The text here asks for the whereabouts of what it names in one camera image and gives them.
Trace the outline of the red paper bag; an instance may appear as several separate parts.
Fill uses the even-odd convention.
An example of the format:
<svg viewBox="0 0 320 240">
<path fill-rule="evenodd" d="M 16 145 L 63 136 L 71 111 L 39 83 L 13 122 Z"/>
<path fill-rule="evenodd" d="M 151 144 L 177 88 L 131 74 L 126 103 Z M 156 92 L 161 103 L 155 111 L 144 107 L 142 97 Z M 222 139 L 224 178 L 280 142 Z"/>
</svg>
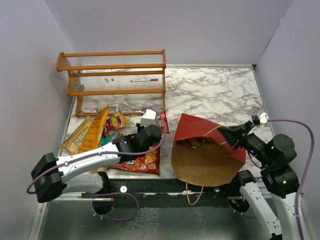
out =
<svg viewBox="0 0 320 240">
<path fill-rule="evenodd" d="M 233 150 L 218 132 L 222 126 L 204 118 L 183 113 L 180 116 L 171 152 L 171 166 L 177 178 L 188 184 L 218 187 L 229 184 L 246 162 L 244 149 Z M 206 142 L 191 148 L 183 140 L 204 137 Z"/>
</svg>

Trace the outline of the red snack bag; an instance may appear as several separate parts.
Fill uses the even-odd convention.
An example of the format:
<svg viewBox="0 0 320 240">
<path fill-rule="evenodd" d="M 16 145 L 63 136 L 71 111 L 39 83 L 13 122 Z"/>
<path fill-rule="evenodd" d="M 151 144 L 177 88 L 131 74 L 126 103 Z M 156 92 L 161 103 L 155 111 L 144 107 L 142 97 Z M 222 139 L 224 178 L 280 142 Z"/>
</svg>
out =
<svg viewBox="0 0 320 240">
<path fill-rule="evenodd" d="M 122 162 L 111 165 L 108 168 L 114 170 L 122 170 L 133 173 L 160 175 L 160 156 L 161 150 L 157 148 L 144 156 L 140 156 L 135 160 Z"/>
</svg>

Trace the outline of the colourful candy packet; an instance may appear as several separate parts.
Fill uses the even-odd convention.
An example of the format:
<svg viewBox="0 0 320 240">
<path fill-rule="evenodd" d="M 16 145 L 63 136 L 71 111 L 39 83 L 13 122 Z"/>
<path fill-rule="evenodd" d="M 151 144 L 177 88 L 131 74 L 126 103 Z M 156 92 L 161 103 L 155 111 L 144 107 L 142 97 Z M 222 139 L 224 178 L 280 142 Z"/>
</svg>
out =
<svg viewBox="0 0 320 240">
<path fill-rule="evenodd" d="M 130 126 L 129 121 L 125 118 L 124 114 L 118 110 L 105 121 L 103 126 L 104 137 L 107 138 L 112 131 L 128 126 Z"/>
</svg>

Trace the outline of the teal snack packet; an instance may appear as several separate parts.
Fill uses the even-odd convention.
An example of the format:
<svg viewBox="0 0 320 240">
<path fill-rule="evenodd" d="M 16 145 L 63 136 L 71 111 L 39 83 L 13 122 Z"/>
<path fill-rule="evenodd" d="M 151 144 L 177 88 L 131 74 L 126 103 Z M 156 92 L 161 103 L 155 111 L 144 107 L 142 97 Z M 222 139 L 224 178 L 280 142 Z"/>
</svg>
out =
<svg viewBox="0 0 320 240">
<path fill-rule="evenodd" d="M 99 148 L 102 146 L 107 145 L 108 143 L 111 143 L 113 140 L 115 140 L 118 137 L 118 134 L 112 133 L 108 137 L 105 137 L 104 135 L 101 136 L 100 142 L 99 142 Z"/>
</svg>

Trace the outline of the orange honey dijon chips bag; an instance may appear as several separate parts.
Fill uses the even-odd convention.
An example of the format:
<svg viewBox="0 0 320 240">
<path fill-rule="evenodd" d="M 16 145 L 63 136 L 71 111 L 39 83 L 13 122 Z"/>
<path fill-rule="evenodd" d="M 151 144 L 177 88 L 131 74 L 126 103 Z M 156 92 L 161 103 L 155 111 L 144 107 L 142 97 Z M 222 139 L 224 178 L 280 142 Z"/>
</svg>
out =
<svg viewBox="0 0 320 240">
<path fill-rule="evenodd" d="M 82 145 L 78 151 L 79 154 L 97 149 L 99 147 L 108 112 L 108 105 L 98 112 L 97 116 L 95 117 L 87 131 L 86 137 L 82 141 Z"/>
</svg>

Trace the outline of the gold chips bag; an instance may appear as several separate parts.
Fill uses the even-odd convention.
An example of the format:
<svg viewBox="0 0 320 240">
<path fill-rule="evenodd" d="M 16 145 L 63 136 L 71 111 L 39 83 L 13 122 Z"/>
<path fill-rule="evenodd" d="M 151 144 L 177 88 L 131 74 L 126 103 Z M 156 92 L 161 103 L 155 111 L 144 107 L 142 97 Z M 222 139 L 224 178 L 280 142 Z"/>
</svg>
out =
<svg viewBox="0 0 320 240">
<path fill-rule="evenodd" d="M 82 146 L 92 122 L 92 118 L 87 116 L 70 137 L 60 144 L 59 148 L 67 150 L 71 155 L 76 155 Z"/>
</svg>

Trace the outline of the orange Japanese rice cracker bag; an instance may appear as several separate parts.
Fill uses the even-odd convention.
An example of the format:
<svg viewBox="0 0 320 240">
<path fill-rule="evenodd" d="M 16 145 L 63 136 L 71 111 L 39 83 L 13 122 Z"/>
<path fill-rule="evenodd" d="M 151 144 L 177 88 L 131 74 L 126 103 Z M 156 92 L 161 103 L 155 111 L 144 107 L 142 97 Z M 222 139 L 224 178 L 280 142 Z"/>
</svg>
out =
<svg viewBox="0 0 320 240">
<path fill-rule="evenodd" d="M 156 115 L 156 125 L 161 129 L 162 133 L 170 133 L 166 111 L 163 110 Z"/>
</svg>

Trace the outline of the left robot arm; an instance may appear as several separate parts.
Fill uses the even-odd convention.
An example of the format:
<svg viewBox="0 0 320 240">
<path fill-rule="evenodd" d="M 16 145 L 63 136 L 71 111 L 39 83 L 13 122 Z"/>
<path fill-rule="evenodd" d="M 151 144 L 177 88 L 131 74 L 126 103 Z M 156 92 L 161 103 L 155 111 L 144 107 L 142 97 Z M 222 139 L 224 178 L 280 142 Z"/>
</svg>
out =
<svg viewBox="0 0 320 240">
<path fill-rule="evenodd" d="M 88 171 L 133 161 L 159 148 L 166 137 L 159 127 L 151 124 L 140 127 L 138 132 L 121 136 L 102 147 L 70 156 L 55 157 L 52 152 L 44 154 L 31 171 L 32 182 L 26 192 L 35 194 L 39 203 L 47 203 L 64 193 L 88 192 L 93 189 L 97 196 L 106 197 L 111 186 L 104 180 L 98 180 L 91 186 L 79 186 L 68 182 Z"/>
</svg>

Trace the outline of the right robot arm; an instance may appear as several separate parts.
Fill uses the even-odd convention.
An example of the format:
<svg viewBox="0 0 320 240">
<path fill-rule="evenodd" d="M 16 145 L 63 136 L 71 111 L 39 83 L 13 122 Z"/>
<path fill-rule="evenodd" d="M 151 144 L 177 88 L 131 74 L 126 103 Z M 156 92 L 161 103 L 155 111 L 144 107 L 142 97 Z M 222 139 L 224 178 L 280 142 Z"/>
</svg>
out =
<svg viewBox="0 0 320 240">
<path fill-rule="evenodd" d="M 240 171 L 229 189 L 245 198 L 268 240 L 309 240 L 301 207 L 303 181 L 289 165 L 297 157 L 293 139 L 277 134 L 265 143 L 250 132 L 253 127 L 270 122 L 268 118 L 253 119 L 242 125 L 221 126 L 218 131 L 233 150 L 243 148 L 261 163 L 261 179 L 276 210 L 268 205 L 248 170 Z"/>
</svg>

